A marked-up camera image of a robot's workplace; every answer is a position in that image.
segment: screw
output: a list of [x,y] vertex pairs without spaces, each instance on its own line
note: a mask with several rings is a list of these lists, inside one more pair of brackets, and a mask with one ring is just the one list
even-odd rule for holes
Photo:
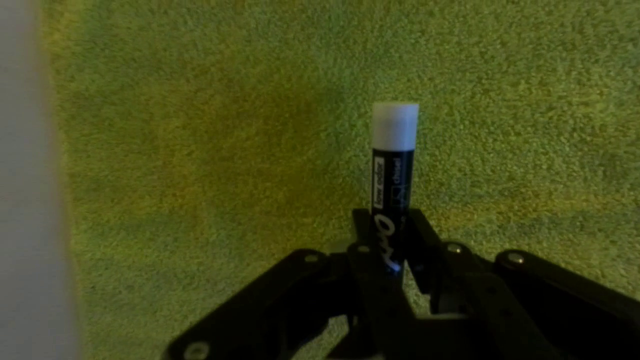
[[455,254],[462,254],[462,245],[457,244],[457,241],[450,241],[450,244],[446,245],[446,250],[449,250],[449,251],[455,251]]
[[519,251],[510,251],[506,254],[506,260],[514,261],[514,263],[522,263],[524,261],[524,255],[519,254]]
[[321,261],[321,255],[317,255],[317,254],[309,254],[309,255],[304,255],[304,261],[306,261],[306,263]]
[[370,251],[373,251],[373,248],[370,248],[370,245],[366,245],[366,244],[360,244],[360,245],[358,245],[358,251],[360,251],[360,254],[370,254]]

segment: yellow-green fabric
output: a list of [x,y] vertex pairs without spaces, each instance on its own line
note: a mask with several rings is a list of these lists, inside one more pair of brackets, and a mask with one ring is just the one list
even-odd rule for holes
[[158,357],[288,251],[345,250],[370,204],[378,100],[420,102],[412,206],[445,237],[640,298],[638,0],[41,14],[91,360]]

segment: white cap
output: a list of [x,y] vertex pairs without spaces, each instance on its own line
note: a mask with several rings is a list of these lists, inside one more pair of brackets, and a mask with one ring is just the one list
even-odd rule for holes
[[416,148],[419,103],[374,103],[374,149],[408,151]]

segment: white wall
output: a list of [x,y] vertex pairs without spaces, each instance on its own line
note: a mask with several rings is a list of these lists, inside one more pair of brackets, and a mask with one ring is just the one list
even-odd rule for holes
[[0,0],[0,357],[74,360],[60,154],[32,6]]

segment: lip balm tube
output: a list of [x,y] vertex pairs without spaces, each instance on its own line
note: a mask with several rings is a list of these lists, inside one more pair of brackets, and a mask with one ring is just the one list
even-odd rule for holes
[[402,237],[410,206],[419,103],[377,102],[373,115],[373,222],[378,251],[402,274]]

